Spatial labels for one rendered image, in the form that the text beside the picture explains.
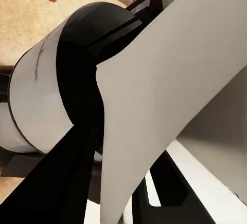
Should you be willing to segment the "paper coffee filter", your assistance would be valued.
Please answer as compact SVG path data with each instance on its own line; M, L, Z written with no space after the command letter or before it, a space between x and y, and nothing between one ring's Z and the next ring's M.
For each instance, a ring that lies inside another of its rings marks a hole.
M247 0L174 0L97 64L100 224L133 224L132 195L166 150L216 224L247 224Z

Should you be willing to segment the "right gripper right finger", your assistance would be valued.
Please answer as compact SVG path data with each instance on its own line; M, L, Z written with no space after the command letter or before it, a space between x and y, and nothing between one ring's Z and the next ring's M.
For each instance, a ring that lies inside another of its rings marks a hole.
M133 224L216 224L166 150L149 171L161 206L149 203L144 177L132 195Z

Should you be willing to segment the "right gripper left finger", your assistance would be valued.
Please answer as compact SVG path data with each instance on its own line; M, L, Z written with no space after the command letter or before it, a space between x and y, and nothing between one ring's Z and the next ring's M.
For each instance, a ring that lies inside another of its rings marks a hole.
M84 224L98 135L82 118L0 205L0 224Z

